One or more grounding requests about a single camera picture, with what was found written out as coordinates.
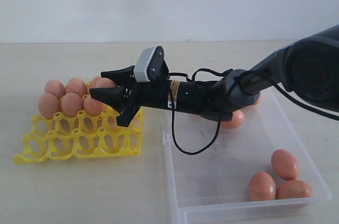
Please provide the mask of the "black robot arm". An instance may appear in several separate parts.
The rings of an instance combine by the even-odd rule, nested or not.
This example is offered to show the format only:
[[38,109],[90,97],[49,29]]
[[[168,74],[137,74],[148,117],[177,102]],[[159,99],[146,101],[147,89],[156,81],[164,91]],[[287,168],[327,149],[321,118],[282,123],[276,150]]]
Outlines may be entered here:
[[229,121],[272,86],[285,95],[294,92],[305,109],[331,117],[338,111],[338,27],[287,45],[250,70],[220,73],[218,81],[172,80],[161,46],[143,50],[135,65],[103,71],[101,76],[114,81],[115,87],[94,88],[90,95],[116,110],[122,127],[143,106]]

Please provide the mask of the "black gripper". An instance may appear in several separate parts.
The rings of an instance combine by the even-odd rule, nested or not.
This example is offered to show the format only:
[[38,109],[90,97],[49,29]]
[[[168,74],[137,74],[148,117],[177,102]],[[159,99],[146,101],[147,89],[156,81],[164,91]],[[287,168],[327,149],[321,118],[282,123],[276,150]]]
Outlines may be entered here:
[[223,83],[228,71],[222,73],[200,68],[191,78],[185,73],[168,74],[168,79],[137,83],[134,66],[103,71],[102,78],[116,83],[111,88],[91,88],[91,98],[119,112],[117,125],[128,127],[140,107],[153,107],[195,114],[211,121],[227,121],[228,110]]

